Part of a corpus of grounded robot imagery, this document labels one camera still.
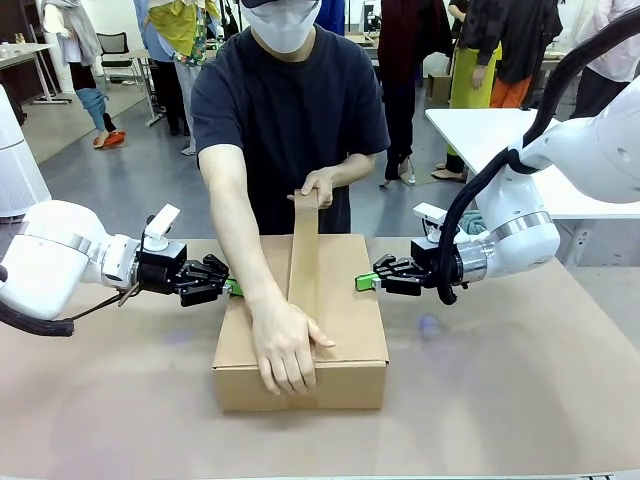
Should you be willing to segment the person's right hand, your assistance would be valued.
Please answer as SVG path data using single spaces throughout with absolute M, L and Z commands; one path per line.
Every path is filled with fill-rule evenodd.
M 306 394 L 316 384 L 311 344 L 335 343 L 315 321 L 282 297 L 249 304 L 257 366 L 266 388 L 279 395 Z

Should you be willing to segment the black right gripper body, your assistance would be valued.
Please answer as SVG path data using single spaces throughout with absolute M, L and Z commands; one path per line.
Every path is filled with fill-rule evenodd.
M 439 296 L 452 296 L 453 245 L 442 247 L 426 237 L 413 239 L 410 246 L 411 257 L 419 270 L 421 286 L 436 289 Z

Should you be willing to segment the person's left hand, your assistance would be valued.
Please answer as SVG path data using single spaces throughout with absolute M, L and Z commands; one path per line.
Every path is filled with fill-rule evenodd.
M 351 180 L 342 166 L 325 167 L 307 175 L 301 194 L 307 196 L 315 192 L 318 207 L 326 209 L 333 203 L 333 191 L 350 183 Z

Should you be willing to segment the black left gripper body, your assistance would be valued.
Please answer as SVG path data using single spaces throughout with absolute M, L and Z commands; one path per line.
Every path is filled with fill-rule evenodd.
M 144 246 L 138 254 L 136 279 L 143 291 L 171 295 L 176 278 L 187 261 L 187 246 L 170 241 L 164 250 L 152 251 Z

